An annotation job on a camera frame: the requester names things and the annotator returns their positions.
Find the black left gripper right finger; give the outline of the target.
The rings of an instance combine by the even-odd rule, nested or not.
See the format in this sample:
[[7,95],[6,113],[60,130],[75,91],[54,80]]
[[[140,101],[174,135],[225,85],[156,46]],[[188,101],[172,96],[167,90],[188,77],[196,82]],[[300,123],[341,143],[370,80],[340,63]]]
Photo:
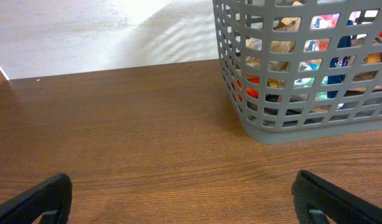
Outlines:
[[300,170],[292,184],[292,195],[300,223],[382,224],[379,208],[307,171]]

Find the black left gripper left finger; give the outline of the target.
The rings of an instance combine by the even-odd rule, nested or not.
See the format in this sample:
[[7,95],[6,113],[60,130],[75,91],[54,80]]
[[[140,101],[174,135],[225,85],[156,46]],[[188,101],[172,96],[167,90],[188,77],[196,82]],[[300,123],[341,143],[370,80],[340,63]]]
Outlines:
[[0,223],[66,224],[72,204],[72,181],[58,173],[0,204]]

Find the brown beige snack bag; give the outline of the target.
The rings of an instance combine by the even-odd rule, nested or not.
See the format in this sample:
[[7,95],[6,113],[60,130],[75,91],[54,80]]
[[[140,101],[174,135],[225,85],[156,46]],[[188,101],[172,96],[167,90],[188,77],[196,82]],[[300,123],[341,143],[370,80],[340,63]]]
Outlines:
[[282,90],[293,84],[282,76],[289,71],[296,41],[284,36],[299,30],[301,17],[289,13],[301,6],[299,1],[236,1],[226,10],[235,23],[231,35],[239,90]]

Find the Kleenex tissue pack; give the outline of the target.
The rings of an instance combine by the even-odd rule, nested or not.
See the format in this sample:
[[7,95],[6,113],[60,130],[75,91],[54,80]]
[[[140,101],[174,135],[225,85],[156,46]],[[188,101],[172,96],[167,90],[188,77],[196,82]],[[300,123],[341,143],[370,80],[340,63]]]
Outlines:
[[[310,23],[310,29],[329,29],[334,28],[337,25],[338,18],[340,14],[325,14],[314,16]],[[304,52],[318,52],[327,50],[327,47],[330,43],[329,38],[323,39],[310,39],[307,40],[304,45]],[[340,38],[337,48],[346,48],[352,45],[352,40],[350,35],[346,35]],[[344,56],[344,57],[334,57],[331,59],[329,67],[330,68],[340,68],[347,67],[350,62],[352,62],[353,56]],[[312,59],[312,60],[304,60],[299,64],[299,71],[305,72],[310,70],[318,70],[321,66],[322,59]],[[342,83],[345,79],[346,75],[331,75],[324,76],[321,82],[321,85],[331,85]],[[313,85],[314,78],[299,78],[294,81],[294,88],[307,88]],[[316,100],[327,100],[335,98],[337,91],[326,91],[317,93],[315,99]]]

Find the grey plastic mesh basket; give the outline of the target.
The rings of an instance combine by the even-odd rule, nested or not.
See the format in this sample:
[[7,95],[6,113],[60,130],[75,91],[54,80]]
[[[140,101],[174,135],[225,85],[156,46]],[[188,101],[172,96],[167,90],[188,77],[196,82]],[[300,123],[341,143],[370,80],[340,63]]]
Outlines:
[[[259,91],[239,90],[236,85],[232,43],[234,20],[226,10],[236,1],[214,1],[221,74],[228,95],[245,132],[266,144],[382,129],[382,1],[299,1],[289,13],[301,17],[299,30],[284,36],[296,41],[291,66],[282,77],[293,84],[282,90],[266,86]],[[339,13],[337,25],[310,29],[314,16]],[[337,48],[350,35],[352,45]],[[329,38],[327,50],[304,52],[310,39]],[[334,57],[353,56],[347,67],[330,68]],[[299,71],[304,60],[322,59],[318,70]],[[342,83],[321,85],[324,76],[346,75]],[[307,88],[294,88],[299,78],[314,78]],[[336,97],[316,100],[316,94],[337,91]]]

